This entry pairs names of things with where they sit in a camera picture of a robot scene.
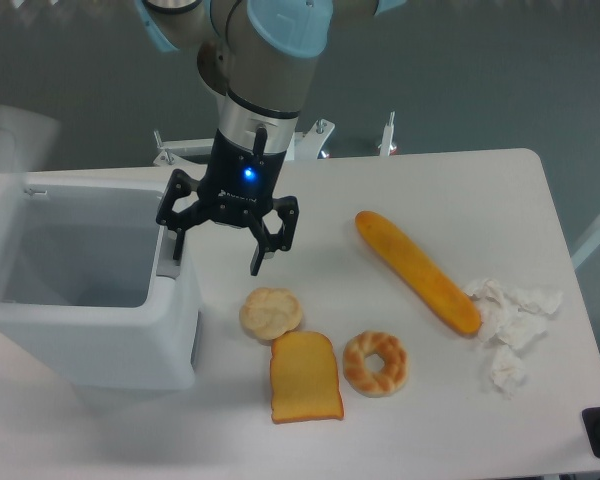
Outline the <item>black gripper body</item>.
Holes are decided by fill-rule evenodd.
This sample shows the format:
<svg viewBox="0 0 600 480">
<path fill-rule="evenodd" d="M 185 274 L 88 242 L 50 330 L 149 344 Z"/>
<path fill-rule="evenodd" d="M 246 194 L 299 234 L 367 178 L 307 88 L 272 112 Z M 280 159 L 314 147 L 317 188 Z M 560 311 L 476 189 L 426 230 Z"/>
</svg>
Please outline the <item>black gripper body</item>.
<svg viewBox="0 0 600 480">
<path fill-rule="evenodd" d="M 198 199 L 205 205 L 221 199 L 236 201 L 261 216 L 273 206 L 273 192 L 285 153 L 266 154 L 268 133 L 257 127 L 248 147 L 229 141 L 220 131 L 214 138 L 211 157 L 197 188 Z"/>
</svg>

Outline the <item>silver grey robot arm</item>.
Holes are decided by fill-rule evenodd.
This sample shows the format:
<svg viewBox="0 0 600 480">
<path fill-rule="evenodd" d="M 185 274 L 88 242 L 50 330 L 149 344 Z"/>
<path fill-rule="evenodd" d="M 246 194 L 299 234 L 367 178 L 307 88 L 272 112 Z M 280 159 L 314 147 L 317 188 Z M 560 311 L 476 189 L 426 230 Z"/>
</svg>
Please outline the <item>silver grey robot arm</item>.
<svg viewBox="0 0 600 480">
<path fill-rule="evenodd" d="M 396 1 L 139 1 L 150 38 L 166 52 L 198 50 L 198 72 L 220 95 L 204 176 L 177 169 L 156 221 L 176 236 L 207 221 L 247 228 L 257 241 L 250 271 L 291 248 L 298 201 L 274 189 L 332 25 L 371 18 Z"/>
</svg>

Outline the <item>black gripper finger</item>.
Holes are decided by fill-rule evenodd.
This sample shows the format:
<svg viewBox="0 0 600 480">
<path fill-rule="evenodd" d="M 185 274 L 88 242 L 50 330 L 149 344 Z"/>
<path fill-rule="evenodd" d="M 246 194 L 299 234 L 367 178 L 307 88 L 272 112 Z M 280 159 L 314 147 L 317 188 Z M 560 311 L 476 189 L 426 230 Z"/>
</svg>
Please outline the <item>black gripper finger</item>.
<svg viewBox="0 0 600 480">
<path fill-rule="evenodd" d="M 174 209 L 178 200 L 197 192 L 199 183 L 199 180 L 193 179 L 184 170 L 174 169 L 157 210 L 156 223 L 176 233 L 174 260 L 182 257 L 186 232 L 210 219 L 210 207 L 200 201 L 181 211 Z"/>
<path fill-rule="evenodd" d="M 292 247 L 298 223 L 298 200 L 295 196 L 286 196 L 272 200 L 272 210 L 281 221 L 277 233 L 272 234 L 264 222 L 264 215 L 258 211 L 248 210 L 247 227 L 257 241 L 250 274 L 257 276 L 263 260 L 273 256 L 276 251 L 289 251 Z"/>
</svg>

